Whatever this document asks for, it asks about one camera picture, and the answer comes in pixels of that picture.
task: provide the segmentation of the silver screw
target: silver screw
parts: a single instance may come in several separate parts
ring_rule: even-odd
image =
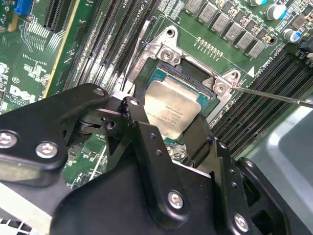
[[[135,99],[131,99],[131,103],[133,105],[139,105],[139,102],[137,100],[135,100]]]
[[[53,143],[40,143],[36,147],[36,154],[41,158],[53,158],[57,155],[58,148]]]
[[[227,148],[227,146],[226,146],[223,142],[220,142],[220,146],[221,146],[222,148]]]
[[[18,142],[18,138],[10,132],[0,133],[0,148],[13,147]]]
[[[171,206],[175,209],[180,209],[184,205],[184,201],[182,197],[176,192],[169,192],[168,194],[168,201],[170,202]]]
[[[253,168],[252,162],[250,162],[249,160],[245,160],[245,162],[250,168]]]
[[[234,216],[234,219],[235,219],[235,223],[237,225],[237,227],[243,231],[243,232],[248,232],[249,230],[249,227],[248,227],[248,224],[246,223],[246,220],[239,214],[235,214]]]
[[[100,88],[94,89],[94,90],[93,90],[93,92],[95,92],[97,95],[101,95],[101,96],[103,96],[103,95],[104,95],[103,90],[102,90],[102,89],[100,89]]]
[[[214,92],[218,94],[223,94],[226,91],[226,85],[224,83],[218,83],[214,87]]]
[[[170,155],[170,157],[172,157],[172,155],[174,154],[174,151],[171,147],[166,147],[168,154]]]
[[[161,53],[161,59],[162,59],[163,61],[165,61],[165,62],[171,61],[171,60],[173,59],[173,56],[174,56],[174,54],[173,54],[173,52],[170,51],[170,50],[164,50],[164,51],[162,51],[162,53]]]

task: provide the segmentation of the motherboard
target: motherboard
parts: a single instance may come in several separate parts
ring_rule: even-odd
[[[307,97],[313,62],[297,46],[312,30],[312,0],[0,0],[0,112],[84,83],[131,95],[143,82],[173,160],[191,164],[181,136],[198,113],[239,157],[295,107],[219,81]],[[85,184],[108,157],[104,136],[73,146],[64,181]]]

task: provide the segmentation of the screwdriver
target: screwdriver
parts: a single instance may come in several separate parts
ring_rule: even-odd
[[[276,95],[276,94],[270,94],[270,93],[266,93],[266,92],[250,90],[250,89],[246,89],[246,88],[242,88],[242,87],[234,87],[234,86],[232,86],[231,89],[236,90],[236,91],[240,91],[240,92],[244,92],[244,93],[249,93],[249,94],[255,94],[255,95],[263,96],[263,97],[266,97],[266,98],[277,99],[277,100],[284,101],[284,102],[287,102],[287,103],[290,103],[290,104],[297,104],[297,105],[300,105],[300,106],[304,106],[304,107],[308,107],[308,108],[313,109],[313,103],[312,102],[302,101],[302,100],[299,100],[299,99],[289,98],[289,97]]]

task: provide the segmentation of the capacitor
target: capacitor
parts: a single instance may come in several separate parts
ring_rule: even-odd
[[[268,0],[249,0],[251,6],[261,6],[267,3]]]
[[[299,31],[294,31],[291,28],[284,30],[283,39],[290,43],[297,43],[301,38],[301,33]]]
[[[272,4],[266,9],[266,18],[269,20],[281,20],[287,13],[285,5]]]

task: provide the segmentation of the blue connector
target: blue connector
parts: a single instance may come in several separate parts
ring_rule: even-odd
[[[18,15],[29,15],[31,12],[32,5],[33,0],[18,0],[14,11]]]

